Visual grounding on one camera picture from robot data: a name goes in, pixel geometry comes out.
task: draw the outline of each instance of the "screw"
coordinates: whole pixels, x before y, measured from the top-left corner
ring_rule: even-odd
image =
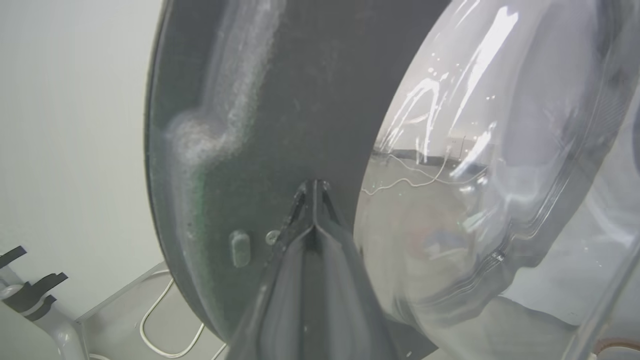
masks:
[[[251,239],[244,230],[236,230],[229,235],[231,258],[236,268],[246,266],[251,260]]]
[[[267,236],[264,237],[264,241],[266,241],[269,245],[273,245],[276,243],[278,236],[280,236],[279,230],[271,230],[267,233]]]

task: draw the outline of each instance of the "clear plastic cover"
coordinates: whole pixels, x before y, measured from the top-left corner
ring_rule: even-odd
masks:
[[[388,314],[459,359],[589,353],[637,262],[638,34],[636,1],[451,3],[362,184]]]

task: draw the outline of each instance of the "black strap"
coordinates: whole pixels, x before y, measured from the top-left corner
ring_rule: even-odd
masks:
[[[16,260],[17,258],[21,257],[26,253],[27,252],[26,250],[24,250],[24,247],[21,247],[21,246],[18,246],[12,250],[9,250],[6,254],[0,256],[0,269],[9,265],[13,260]]]
[[[63,272],[58,275],[49,274],[34,285],[25,284],[22,289],[4,299],[3,302],[18,313],[23,313],[34,307],[47,291],[64,280],[67,280],[67,276]]]
[[[39,320],[41,317],[45,316],[49,310],[51,310],[51,304],[57,299],[53,297],[53,295],[49,295],[44,298],[42,306],[40,306],[36,311],[33,311],[31,314],[26,315],[24,318],[29,320],[30,322],[34,322]]]

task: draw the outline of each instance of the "glossy transparent surface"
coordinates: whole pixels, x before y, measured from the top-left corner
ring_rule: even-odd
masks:
[[[637,261],[635,1],[453,1],[355,225],[383,309],[458,359],[580,359]]]

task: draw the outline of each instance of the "cable on floor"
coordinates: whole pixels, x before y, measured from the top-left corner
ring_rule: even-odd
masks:
[[[396,184],[401,183],[401,182],[403,182],[403,181],[404,181],[404,182],[406,182],[406,183],[408,183],[408,184],[409,184],[409,186],[411,186],[412,188],[419,188],[419,187],[421,187],[421,186],[426,186],[426,185],[429,185],[429,184],[434,183],[435,181],[438,181],[439,183],[443,183],[443,184],[448,184],[448,185],[462,185],[462,184],[469,183],[469,182],[473,181],[474,179],[478,178],[478,177],[479,177],[480,175],[482,175],[482,174],[484,173],[484,171],[486,170],[486,167],[485,167],[484,169],[482,169],[480,172],[478,172],[476,175],[474,175],[474,176],[473,176],[471,179],[469,179],[469,180],[460,181],[460,182],[444,181],[444,180],[440,180],[440,179],[438,178],[438,176],[440,176],[440,174],[442,173],[442,170],[444,170],[444,165],[447,163],[447,159],[449,158],[449,153],[447,153],[447,154],[445,155],[445,158],[444,158],[444,160],[443,160],[443,162],[442,162],[442,167],[440,167],[440,171],[438,171],[438,174],[436,174],[436,176],[429,175],[429,174],[427,174],[426,172],[424,172],[424,171],[420,170],[419,168],[412,168],[412,167],[409,167],[407,164],[405,164],[402,160],[400,160],[399,158],[395,157],[394,155],[389,154],[389,156],[388,156],[388,157],[389,157],[389,158],[394,158],[394,159],[396,159],[397,161],[399,161],[399,162],[400,162],[400,164],[402,164],[402,166],[404,166],[404,167],[405,167],[405,168],[407,168],[408,170],[411,170],[411,171],[418,171],[418,172],[423,173],[424,175],[426,175],[426,176],[430,177],[430,178],[431,178],[431,180],[430,180],[430,181],[428,181],[428,182],[426,182],[426,183],[414,184],[414,183],[412,183],[412,182],[411,182],[411,180],[407,179],[406,177],[403,177],[403,178],[401,178],[401,179],[398,179],[398,180],[394,181],[391,185],[381,186],[381,187],[379,187],[379,188],[375,189],[375,190],[374,190],[374,191],[372,191],[372,192],[369,192],[369,191],[367,191],[366,189],[360,189],[360,191],[361,191],[361,192],[364,192],[364,193],[366,193],[366,194],[367,194],[367,195],[369,195],[369,196],[373,196],[373,195],[374,195],[375,193],[377,193],[378,191],[380,191],[380,190],[386,190],[386,189],[391,189],[391,188],[392,188],[392,187],[394,187]]]
[[[169,274],[169,270],[156,271],[153,274],[151,274],[151,276],[155,276],[155,275],[159,275],[159,274]],[[196,342],[198,341],[198,338],[200,338],[200,335],[202,334],[202,331],[204,330],[204,323],[201,323],[200,324],[200,328],[198,329],[198,332],[196,332],[196,335],[193,337],[193,340],[191,340],[191,343],[189,344],[189,346],[187,346],[183,351],[177,352],[175,354],[162,351],[157,346],[152,344],[151,341],[149,340],[149,338],[147,337],[147,334],[145,334],[145,323],[147,322],[147,318],[149,317],[149,315],[151,315],[151,313],[156,308],[156,306],[158,306],[158,304],[160,304],[160,301],[162,301],[164,296],[169,292],[169,290],[173,286],[173,283],[174,283],[174,281],[173,281],[173,278],[172,278],[171,281],[169,281],[169,284],[166,286],[166,288],[162,292],[162,294],[160,294],[160,297],[158,297],[158,299],[154,302],[154,304],[151,305],[149,310],[147,310],[147,313],[145,313],[145,316],[142,316],[142,320],[140,320],[140,337],[142,338],[142,341],[144,341],[146,346],[148,348],[150,348],[151,350],[153,350],[156,354],[158,354],[160,356],[163,356],[163,357],[166,357],[167,359],[178,359],[179,357],[185,356],[189,351],[191,351],[191,349],[193,348],[193,345],[196,344]],[[216,360],[218,358],[218,356],[220,356],[220,354],[222,354],[222,351],[226,347],[227,347],[226,343],[222,344],[222,346],[218,349],[218,351],[215,353],[215,355],[213,355],[211,360]],[[89,357],[91,357],[93,359],[96,359],[96,360],[109,360],[108,358],[106,358],[106,357],[104,357],[102,355],[97,355],[97,354],[89,354]]]

